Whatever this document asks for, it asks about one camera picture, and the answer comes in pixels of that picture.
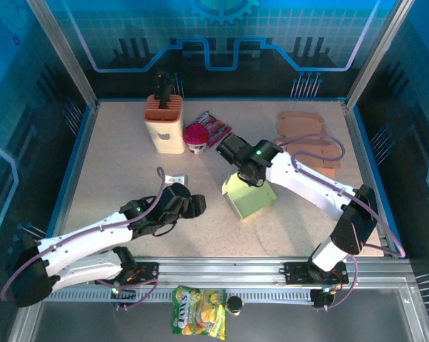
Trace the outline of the light green paper box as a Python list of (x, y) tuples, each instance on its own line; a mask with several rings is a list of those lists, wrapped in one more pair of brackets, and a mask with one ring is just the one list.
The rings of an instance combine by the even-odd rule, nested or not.
[(261, 187), (249, 186), (239, 179), (236, 173), (224, 181), (222, 195), (239, 220), (246, 219), (277, 200), (268, 182), (265, 182)]

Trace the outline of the orange paper box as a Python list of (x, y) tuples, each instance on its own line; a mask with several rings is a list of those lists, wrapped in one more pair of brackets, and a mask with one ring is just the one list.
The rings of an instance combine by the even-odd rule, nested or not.
[[(283, 111), (277, 116), (276, 131), (278, 137), (274, 143), (289, 143), (291, 140), (309, 133), (327, 134), (325, 120), (318, 113), (305, 113), (299, 111)], [(290, 154), (306, 151), (319, 155), (318, 159), (309, 155), (297, 155), (296, 159), (321, 173), (324, 176), (335, 178), (336, 171), (341, 168), (340, 160), (333, 158), (340, 155), (340, 147), (333, 140), (325, 136), (311, 136), (303, 138), (283, 147)]]

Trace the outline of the pink snack packet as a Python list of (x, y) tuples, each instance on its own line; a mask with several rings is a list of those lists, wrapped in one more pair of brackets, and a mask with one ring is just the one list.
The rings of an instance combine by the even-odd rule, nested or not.
[(205, 111), (199, 117), (197, 117), (193, 123), (199, 123), (207, 129), (209, 134), (209, 140), (207, 143), (208, 147), (214, 146), (223, 137), (230, 133), (232, 127), (228, 124), (218, 120), (215, 116), (210, 114), (209, 111)]

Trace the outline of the yogurt cup pink lid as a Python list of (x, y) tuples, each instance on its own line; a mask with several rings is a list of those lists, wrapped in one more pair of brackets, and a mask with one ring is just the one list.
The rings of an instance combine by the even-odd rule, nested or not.
[(195, 155), (201, 154), (206, 150), (209, 138), (208, 130), (200, 123), (189, 125), (183, 134), (183, 140), (189, 151)]

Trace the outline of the beige knife block orange top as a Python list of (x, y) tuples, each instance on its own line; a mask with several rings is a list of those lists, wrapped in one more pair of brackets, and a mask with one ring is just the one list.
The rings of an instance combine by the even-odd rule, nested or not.
[(162, 154), (181, 154), (185, 151), (183, 140), (183, 99), (170, 95), (167, 109), (159, 108), (160, 101), (153, 95), (147, 97), (143, 120), (156, 150)]

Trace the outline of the black connector module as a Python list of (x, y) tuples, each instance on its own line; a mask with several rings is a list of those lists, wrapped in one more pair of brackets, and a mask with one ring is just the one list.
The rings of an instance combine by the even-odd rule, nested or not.
[(133, 289), (119, 289), (118, 287), (110, 289), (110, 304), (117, 312), (127, 311), (136, 298), (137, 293)]
[(310, 290), (312, 306), (316, 310), (328, 311), (333, 305), (337, 290), (335, 288), (323, 288)]

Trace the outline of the yellow green candy bag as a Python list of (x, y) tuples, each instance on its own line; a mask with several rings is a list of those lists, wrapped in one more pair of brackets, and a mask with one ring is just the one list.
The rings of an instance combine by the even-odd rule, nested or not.
[(209, 290), (179, 285), (172, 292), (172, 332), (201, 335), (225, 341), (227, 295), (224, 289)]

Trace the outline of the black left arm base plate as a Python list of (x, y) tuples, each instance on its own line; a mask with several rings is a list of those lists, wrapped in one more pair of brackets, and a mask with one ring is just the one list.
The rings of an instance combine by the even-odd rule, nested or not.
[(155, 262), (126, 264), (118, 275), (105, 281), (108, 284), (117, 286), (132, 286), (144, 281), (157, 279), (158, 272), (159, 264)]

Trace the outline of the aluminium front rail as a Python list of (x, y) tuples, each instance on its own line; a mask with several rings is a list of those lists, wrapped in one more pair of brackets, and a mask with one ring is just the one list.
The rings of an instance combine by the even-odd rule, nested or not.
[[(207, 288), (278, 287), (317, 288), (320, 285), (286, 285), (279, 269), (286, 262), (305, 262), (304, 257), (136, 257), (138, 262), (159, 264), (158, 281), (162, 287), (180, 284)], [(358, 256), (344, 262), (350, 284), (359, 286), (391, 286), (402, 281), (414, 283), (410, 262), (404, 259)], [(112, 252), (85, 257), (73, 261), (62, 270), (49, 276), (57, 276), (53, 289), (91, 284), (97, 280), (111, 279), (120, 273), (120, 259)]]

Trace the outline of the black handled knife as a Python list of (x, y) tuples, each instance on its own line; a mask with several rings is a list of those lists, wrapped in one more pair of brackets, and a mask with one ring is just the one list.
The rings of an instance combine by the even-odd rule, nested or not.
[(167, 73), (164, 71), (158, 71), (155, 77), (155, 87), (153, 97), (155, 100), (161, 99), (162, 88), (164, 87), (165, 81), (167, 80)]
[(175, 87), (175, 78), (171, 77), (163, 81), (160, 89), (159, 109), (168, 109), (167, 103), (170, 101), (170, 96), (173, 94)]

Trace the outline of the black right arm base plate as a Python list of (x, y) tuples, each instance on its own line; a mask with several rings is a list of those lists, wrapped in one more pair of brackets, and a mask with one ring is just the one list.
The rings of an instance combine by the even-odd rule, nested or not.
[(286, 285), (336, 285), (348, 284), (346, 265), (340, 261), (331, 271), (324, 271), (308, 261), (286, 262), (279, 269), (284, 275)]

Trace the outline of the aluminium frame post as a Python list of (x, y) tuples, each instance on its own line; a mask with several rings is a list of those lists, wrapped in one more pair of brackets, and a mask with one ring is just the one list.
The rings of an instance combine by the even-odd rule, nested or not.
[(45, 0), (26, 0), (55, 52), (68, 71), (77, 89), (91, 110), (98, 108), (98, 99), (86, 78), (69, 42)]
[(405, 21), (415, 0), (396, 0), (396, 4), (384, 24), (382, 31), (378, 35), (373, 48), (371, 49), (366, 62), (360, 69), (346, 98), (346, 109), (352, 111), (357, 104), (362, 93), (366, 89), (370, 79), (375, 73), (379, 63), (390, 48), (393, 39), (396, 37), (400, 27)]

